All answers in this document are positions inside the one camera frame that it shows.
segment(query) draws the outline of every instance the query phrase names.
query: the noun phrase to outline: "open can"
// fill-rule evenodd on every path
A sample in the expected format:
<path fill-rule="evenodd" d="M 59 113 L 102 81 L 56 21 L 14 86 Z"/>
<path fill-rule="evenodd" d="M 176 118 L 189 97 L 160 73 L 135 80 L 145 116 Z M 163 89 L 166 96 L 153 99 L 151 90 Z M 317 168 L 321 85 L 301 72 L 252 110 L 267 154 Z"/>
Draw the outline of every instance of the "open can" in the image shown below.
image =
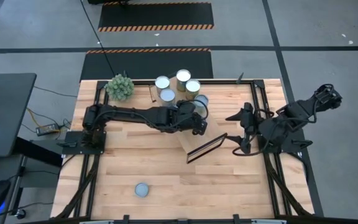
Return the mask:
<path fill-rule="evenodd" d="M 157 94 L 160 96 L 161 90 L 169 88 L 169 78 L 165 76 L 157 77 L 154 81 L 155 87 L 157 87 Z"/>
<path fill-rule="evenodd" d="M 191 78 L 191 74 L 186 69 L 177 72 L 177 90 L 186 91 L 186 82 Z"/>
<path fill-rule="evenodd" d="M 173 106 L 175 105 L 175 92 L 171 89 L 161 90 L 160 98 L 163 106 Z"/>
<path fill-rule="evenodd" d="M 194 101 L 194 105 L 196 105 L 196 112 L 201 115 L 202 117 L 205 117 L 206 116 L 206 110 L 207 108 L 205 108 L 205 106 L 208 107 L 208 97 L 206 95 L 197 95 L 194 100 L 197 100 L 197 101 Z"/>
<path fill-rule="evenodd" d="M 186 99 L 194 100 L 200 91 L 201 84 L 197 80 L 188 80 L 186 82 Z"/>

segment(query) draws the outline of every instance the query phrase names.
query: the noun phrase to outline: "green succulent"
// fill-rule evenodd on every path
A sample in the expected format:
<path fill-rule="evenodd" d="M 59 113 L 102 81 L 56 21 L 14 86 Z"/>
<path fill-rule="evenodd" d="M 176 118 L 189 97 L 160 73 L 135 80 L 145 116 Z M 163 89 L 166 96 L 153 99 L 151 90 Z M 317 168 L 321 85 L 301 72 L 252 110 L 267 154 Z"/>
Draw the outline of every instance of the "green succulent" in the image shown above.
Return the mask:
<path fill-rule="evenodd" d="M 135 85 L 130 78 L 116 75 L 109 81 L 105 89 L 114 101 L 125 101 L 134 94 Z"/>

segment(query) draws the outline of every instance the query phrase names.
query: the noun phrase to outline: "caution tape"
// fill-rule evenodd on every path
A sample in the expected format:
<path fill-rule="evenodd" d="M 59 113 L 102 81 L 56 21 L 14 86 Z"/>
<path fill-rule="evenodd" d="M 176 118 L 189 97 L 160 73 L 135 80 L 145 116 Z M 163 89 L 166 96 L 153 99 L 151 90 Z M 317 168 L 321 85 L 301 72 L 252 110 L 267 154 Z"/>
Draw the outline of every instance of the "caution tape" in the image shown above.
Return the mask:
<path fill-rule="evenodd" d="M 100 27 L 99 32 L 124 32 L 124 31 L 153 31 L 153 30 L 205 30 L 212 29 L 212 24 L 195 25 L 159 25 L 159 26 L 118 26 Z"/>
<path fill-rule="evenodd" d="M 107 2 L 104 3 L 104 6 L 109 5 L 118 5 L 119 2 Z M 129 2 L 128 5 L 156 5 L 156 4 L 211 4 L 210 2 L 159 2 L 159 3 L 131 3 Z"/>
<path fill-rule="evenodd" d="M 105 50 L 107 54 L 112 53 L 146 53 L 146 52 L 199 52 L 210 51 L 209 48 L 181 48 L 181 49 L 121 49 L 121 50 Z M 100 54 L 103 50 L 89 50 L 87 54 Z"/>

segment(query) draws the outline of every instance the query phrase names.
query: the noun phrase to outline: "gray floor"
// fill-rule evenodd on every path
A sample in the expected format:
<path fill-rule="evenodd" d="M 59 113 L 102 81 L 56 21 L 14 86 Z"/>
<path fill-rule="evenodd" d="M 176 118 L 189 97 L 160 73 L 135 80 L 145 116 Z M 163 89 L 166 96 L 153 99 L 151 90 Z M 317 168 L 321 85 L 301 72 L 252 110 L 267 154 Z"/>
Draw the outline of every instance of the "gray floor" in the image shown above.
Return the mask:
<path fill-rule="evenodd" d="M 161 2 L 163 0 L 145 0 Z M 99 33 L 106 47 L 272 46 L 262 0 L 211 0 L 212 30 Z M 268 0 L 281 46 L 358 46 L 358 0 Z M 101 6 L 86 10 L 96 26 Z M 97 47 L 79 0 L 5 0 L 0 10 L 0 49 Z M 342 106 L 318 115 L 305 128 L 324 214 L 358 218 L 358 51 L 283 52 L 296 99 L 323 83 L 344 97 Z M 0 54 L 0 73 L 35 72 L 36 85 L 75 95 L 85 53 Z M 214 50 L 215 78 L 281 78 L 274 51 Z M 70 119 L 74 98 L 34 90 L 29 108 L 58 122 Z M 50 121 L 38 118 L 40 123 Z M 23 121 L 35 129 L 27 114 Z M 20 137 L 38 139 L 22 128 Z M 54 189 L 30 189 L 22 204 L 53 198 Z M 28 209 L 25 221 L 48 218 L 50 207 Z"/>

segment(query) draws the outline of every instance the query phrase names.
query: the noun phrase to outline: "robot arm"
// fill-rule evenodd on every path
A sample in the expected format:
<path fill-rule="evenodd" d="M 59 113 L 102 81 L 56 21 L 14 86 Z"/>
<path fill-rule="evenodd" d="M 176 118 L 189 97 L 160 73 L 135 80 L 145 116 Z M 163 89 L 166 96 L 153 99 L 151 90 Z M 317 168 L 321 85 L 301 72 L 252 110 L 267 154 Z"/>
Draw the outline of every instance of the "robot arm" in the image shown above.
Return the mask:
<path fill-rule="evenodd" d="M 189 101 L 178 101 L 176 107 L 158 106 L 146 110 L 98 104 L 86 109 L 82 143 L 90 147 L 97 144 L 100 130 L 109 121 L 144 123 L 164 133 L 192 129 L 194 135 L 203 135 L 208 125 L 205 118 L 195 113 L 195 105 Z"/>
<path fill-rule="evenodd" d="M 240 121 L 244 128 L 244 138 L 240 136 L 228 136 L 227 138 L 240 145 L 240 150 L 246 155 L 250 153 L 251 136 L 261 136 L 269 148 L 280 151 L 283 143 L 288 143 L 290 133 L 300 130 L 308 123 L 316 122 L 316 113 L 335 109 L 341 105 L 342 97 L 331 84 L 320 86 L 308 100 L 298 100 L 276 111 L 278 116 L 263 119 L 258 117 L 250 103 L 244 103 L 244 108 L 229 118 L 227 121 Z M 302 149 L 311 144 L 311 141 L 303 141 L 305 144 L 296 147 Z"/>

